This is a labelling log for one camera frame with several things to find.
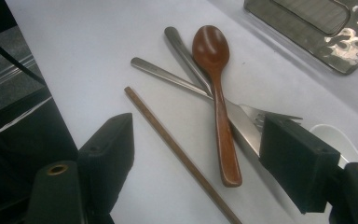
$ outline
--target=white table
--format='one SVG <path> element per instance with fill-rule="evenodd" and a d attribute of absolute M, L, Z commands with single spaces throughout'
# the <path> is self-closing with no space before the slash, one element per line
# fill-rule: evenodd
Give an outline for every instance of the white table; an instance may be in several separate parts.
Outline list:
<path fill-rule="evenodd" d="M 194 81 L 176 61 L 164 29 L 187 47 L 212 24 L 225 34 L 230 61 L 225 96 L 327 123 L 358 148 L 358 70 L 339 76 L 243 10 L 240 0 L 7 0 L 76 145 L 118 114 L 134 120 L 135 163 L 111 215 L 116 223 L 227 223 L 124 92 L 131 86 L 243 223 L 327 223 L 297 212 L 252 152 L 237 146 L 243 184 L 223 187 L 217 166 L 213 108 L 188 91 L 131 67 L 143 58 Z"/>

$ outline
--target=utensil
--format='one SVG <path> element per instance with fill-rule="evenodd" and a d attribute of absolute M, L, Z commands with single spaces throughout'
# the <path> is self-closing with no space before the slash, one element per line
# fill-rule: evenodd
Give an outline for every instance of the utensil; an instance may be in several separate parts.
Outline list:
<path fill-rule="evenodd" d="M 167 36 L 173 48 L 175 49 L 175 51 L 179 54 L 179 56 L 181 56 L 181 58 L 186 63 L 188 68 L 196 76 L 202 88 L 205 89 L 208 95 L 212 96 L 212 91 L 209 81 L 205 78 L 205 75 L 197 66 L 196 62 L 194 62 L 193 56 L 191 56 L 190 52 L 188 52 L 185 44 L 182 41 L 182 38 L 179 35 L 179 32 L 174 27 L 170 26 L 165 28 L 164 33 Z"/>
<path fill-rule="evenodd" d="M 222 71 L 229 59 L 228 43 L 222 32 L 214 26 L 201 27 L 194 36 L 193 56 L 198 65 L 207 71 L 213 86 L 217 151 L 223 184 L 227 187 L 240 186 L 241 171 L 221 84 Z"/>
<path fill-rule="evenodd" d="M 164 141 L 170 146 L 172 152 L 178 157 L 186 169 L 196 178 L 200 183 L 203 189 L 209 194 L 214 203 L 219 207 L 220 211 L 224 213 L 226 218 L 233 224 L 240 224 L 241 221 L 234 214 L 234 212 L 229 208 L 226 202 L 220 197 L 217 191 L 213 186 L 208 182 L 208 180 L 203 176 L 200 170 L 194 165 L 190 158 L 185 154 L 185 152 L 179 147 L 175 140 L 170 136 L 170 134 L 164 129 L 164 127 L 158 122 L 158 119 L 150 112 L 147 106 L 142 102 L 138 95 L 131 89 L 131 87 L 126 87 L 124 91 L 129 95 L 132 102 L 139 108 L 141 113 L 145 118 L 150 122 L 150 124 L 155 128 L 159 135 L 164 139 Z"/>
<path fill-rule="evenodd" d="M 181 58 L 184 60 L 184 62 L 188 66 L 188 68 L 196 76 L 197 80 L 199 81 L 199 83 L 201 84 L 203 89 L 205 89 L 205 93 L 208 94 L 209 96 L 212 96 L 211 86 L 209 84 L 209 81 L 206 79 L 204 73 L 200 70 L 200 68 L 196 65 L 196 62 L 194 62 L 193 57 L 190 55 L 190 52 L 188 52 L 185 44 L 182 41 L 182 38 L 179 35 L 179 32 L 174 27 L 170 26 L 165 29 L 164 33 L 167 36 L 170 43 L 172 44 L 175 51 L 181 56 Z M 149 64 L 148 66 L 152 66 L 154 69 L 158 69 L 158 70 L 160 69 L 160 68 L 157 68 L 153 64 Z M 165 78 L 168 80 L 170 80 L 171 77 L 172 77 L 172 79 L 175 79 L 174 75 L 167 74 L 166 71 L 160 71 L 160 73 L 166 74 L 167 77 L 165 77 Z M 187 83 L 189 85 L 187 85 L 186 81 L 184 83 L 183 83 L 183 81 L 180 80 L 179 83 L 176 83 L 176 82 L 175 83 L 179 84 L 183 87 L 190 88 L 192 90 L 194 85 L 192 85 L 188 82 Z M 266 116 L 265 116 L 266 114 L 274 114 L 276 116 L 287 117 L 288 119 L 302 119 L 299 117 L 287 116 L 287 115 L 283 115 L 283 114 L 276 114 L 276 113 L 268 112 L 265 110 L 256 109 L 256 108 L 250 107 L 248 105 L 240 105 L 240 107 L 246 113 L 246 115 L 249 117 L 249 119 L 252 120 L 252 123 L 257 127 L 257 129 L 260 132 L 263 130 L 264 119 L 266 118 Z"/>
<path fill-rule="evenodd" d="M 162 68 L 159 68 L 152 63 L 149 63 L 140 58 L 133 58 L 131 60 L 132 66 L 146 72 L 147 74 L 151 74 L 157 77 L 161 77 L 165 80 L 168 80 L 172 83 L 175 83 L 179 86 L 185 87 L 191 91 L 194 91 L 204 97 L 213 100 L 211 96 L 209 96 L 204 90 L 201 88 L 177 77 L 176 75 L 165 71 Z M 283 114 L 276 114 L 264 110 L 259 110 L 248 105 L 235 105 L 226 99 L 226 107 L 228 118 L 231 121 L 231 124 L 234 127 L 234 131 L 236 131 L 236 136 L 240 139 L 240 144 L 246 143 L 251 149 L 255 152 L 257 156 L 259 156 L 260 150 L 260 141 L 261 141 L 261 130 L 263 128 L 262 124 L 264 123 L 264 118 L 266 114 L 272 114 L 283 119 L 302 119 L 299 117 L 288 116 Z M 259 118 L 262 118 L 263 123 L 257 122 Z"/>

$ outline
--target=metal knife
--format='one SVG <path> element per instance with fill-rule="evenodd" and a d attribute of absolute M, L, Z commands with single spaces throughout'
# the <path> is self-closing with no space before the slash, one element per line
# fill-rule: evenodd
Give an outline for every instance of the metal knife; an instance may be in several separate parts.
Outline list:
<path fill-rule="evenodd" d="M 213 99 L 204 90 L 145 60 L 142 60 L 140 58 L 133 58 L 131 60 L 131 64 L 132 66 L 142 71 L 145 71 L 148 74 L 164 78 L 166 80 L 169 80 L 170 82 L 189 88 L 192 91 L 195 91 L 210 100 Z M 244 141 L 249 147 L 251 147 L 257 157 L 259 157 L 261 142 L 260 132 L 257 130 L 257 128 L 254 126 L 252 121 L 249 119 L 249 117 L 246 115 L 246 113 L 242 110 L 240 106 L 235 105 L 226 99 L 226 108 L 228 118 L 231 121 L 232 126 L 234 127 L 235 135 L 237 135 L 241 140 L 239 144 L 242 144 L 242 141 Z"/>

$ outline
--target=chopstick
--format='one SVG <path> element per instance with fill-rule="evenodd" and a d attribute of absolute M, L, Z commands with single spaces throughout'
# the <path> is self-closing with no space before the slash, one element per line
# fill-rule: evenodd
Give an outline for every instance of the chopstick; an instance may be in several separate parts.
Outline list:
<path fill-rule="evenodd" d="M 156 129 L 159 135 L 164 139 L 168 144 L 174 154 L 179 158 L 183 163 L 186 169 L 196 178 L 199 184 L 203 187 L 206 193 L 210 196 L 216 206 L 220 211 L 226 216 L 226 218 L 231 223 L 241 223 L 237 218 L 234 212 L 228 207 L 226 202 L 220 197 L 217 191 L 212 187 L 208 180 L 202 175 L 202 173 L 197 169 L 194 163 L 190 158 L 185 154 L 185 152 L 176 144 L 173 138 L 168 134 L 164 127 L 159 123 L 157 118 L 150 112 L 147 106 L 142 102 L 138 95 L 131 89 L 131 87 L 126 87 L 124 91 L 128 94 L 132 102 L 138 107 L 140 112 L 145 116 L 145 118 L 150 122 L 150 124 Z"/>

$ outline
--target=wooden spoon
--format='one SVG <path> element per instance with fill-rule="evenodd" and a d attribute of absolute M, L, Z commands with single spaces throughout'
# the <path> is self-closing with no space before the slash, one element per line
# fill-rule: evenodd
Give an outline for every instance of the wooden spoon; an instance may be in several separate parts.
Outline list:
<path fill-rule="evenodd" d="M 221 74 L 229 59 L 228 43 L 222 32 L 211 25 L 202 26 L 194 36 L 193 57 L 207 72 L 213 87 L 217 152 L 223 184 L 226 187 L 240 186 L 241 170 L 228 123 L 221 84 Z"/>

